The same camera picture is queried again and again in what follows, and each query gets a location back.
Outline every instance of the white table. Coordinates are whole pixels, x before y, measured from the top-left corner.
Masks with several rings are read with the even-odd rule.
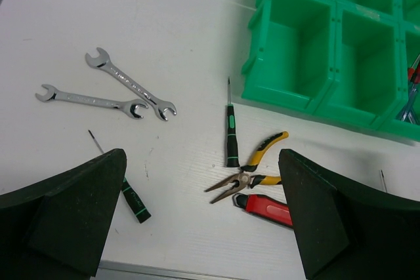
[[[102,259],[238,277],[304,279],[292,231],[252,217],[203,190],[233,174],[224,168],[226,79],[239,98],[247,21],[254,0],[3,0],[0,6],[0,193],[123,148],[127,177],[152,218],[142,225],[120,198]],[[142,121],[118,111],[55,102],[34,93],[42,83],[103,98],[134,94],[86,65],[104,47],[112,60],[156,96],[177,105],[169,122],[144,110]],[[277,174],[281,148],[363,184],[420,200],[417,144],[402,144],[236,104],[240,159],[265,137],[290,138],[259,170]],[[282,187],[255,188],[284,201]]]

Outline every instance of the open-end wrench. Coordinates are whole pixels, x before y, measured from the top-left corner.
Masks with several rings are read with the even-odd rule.
[[[160,100],[152,93],[148,92],[145,88],[139,85],[136,81],[131,79],[128,75],[118,69],[110,59],[110,55],[102,48],[96,48],[99,52],[99,57],[93,58],[91,55],[86,54],[85,59],[87,64],[95,69],[100,69],[109,73],[112,77],[116,78],[119,82],[132,90],[135,94],[147,101],[155,110],[156,115],[163,121],[167,121],[165,112],[169,110],[173,115],[177,114],[175,105],[171,102]]]
[[[42,85],[43,88],[47,89],[46,95],[35,94],[36,98],[41,102],[49,101],[65,101],[76,104],[96,106],[98,108],[110,108],[113,110],[120,110],[127,114],[133,119],[140,119],[143,116],[136,113],[136,110],[139,108],[148,108],[147,104],[140,99],[128,101],[128,102],[119,102],[112,100],[105,100],[103,98],[94,98],[92,96],[85,96],[74,93],[67,93],[58,90],[52,85]]]

